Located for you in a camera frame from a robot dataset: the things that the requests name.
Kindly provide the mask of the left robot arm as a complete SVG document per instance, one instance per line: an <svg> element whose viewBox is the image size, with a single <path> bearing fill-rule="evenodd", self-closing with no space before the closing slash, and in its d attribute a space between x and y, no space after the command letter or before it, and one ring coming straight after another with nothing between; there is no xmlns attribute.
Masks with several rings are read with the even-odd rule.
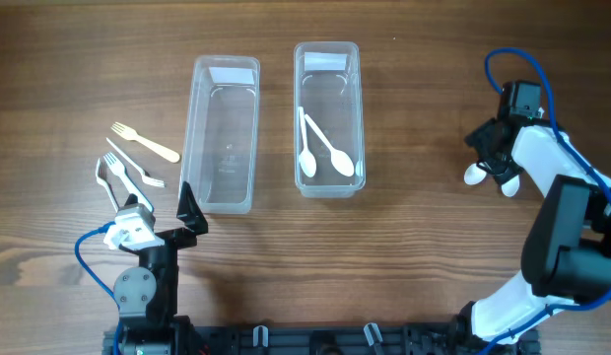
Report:
<svg viewBox="0 0 611 355"><path fill-rule="evenodd" d="M208 343L188 316L177 313L178 252L197 245L208 222L188 182L180 186L177 229L156 233L156 218L131 195L104 236L110 249L138 257L112 289L119 325L104 334L102 354L209 354Z"/></svg>

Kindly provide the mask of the white plastic spoon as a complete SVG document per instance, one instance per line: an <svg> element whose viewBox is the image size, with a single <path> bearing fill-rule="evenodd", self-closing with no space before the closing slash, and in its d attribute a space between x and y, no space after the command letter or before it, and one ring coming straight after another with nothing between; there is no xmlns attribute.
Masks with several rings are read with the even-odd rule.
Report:
<svg viewBox="0 0 611 355"><path fill-rule="evenodd" d="M479 168L476 164L470 165L464 173L464 182L467 185L475 185L482 182L487 176L487 172Z"/></svg>
<svg viewBox="0 0 611 355"><path fill-rule="evenodd" d="M520 187L519 176L514 176L501 185L501 191L506 197L513 197L516 195Z"/></svg>
<svg viewBox="0 0 611 355"><path fill-rule="evenodd" d="M308 178L313 178L316 174L316 160L312 152L309 150L307 144L305 110L302 106L299 107L298 114L300 123L300 133L303 145L302 151L299 154L299 163L303 173Z"/></svg>
<svg viewBox="0 0 611 355"><path fill-rule="evenodd" d="M312 131L318 136L321 142L326 146L330 152L330 161L334 169L345 177L351 177L355 173L355 167L352 159L347 153L336 149L323 131L318 127L314 120L308 115L305 115L305 121L309 124Z"/></svg>

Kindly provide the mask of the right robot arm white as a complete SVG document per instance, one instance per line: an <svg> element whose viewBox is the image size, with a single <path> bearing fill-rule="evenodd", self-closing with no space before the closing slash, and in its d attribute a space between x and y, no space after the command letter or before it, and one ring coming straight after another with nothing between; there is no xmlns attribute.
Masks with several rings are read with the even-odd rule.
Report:
<svg viewBox="0 0 611 355"><path fill-rule="evenodd" d="M520 173L527 173L544 200L519 271L452 320L449 346L488 354L562 311L591 311L611 301L611 179L563 130L541 119L492 118L465 142L478 154L465 172L467 184L493 176L512 196Z"/></svg>

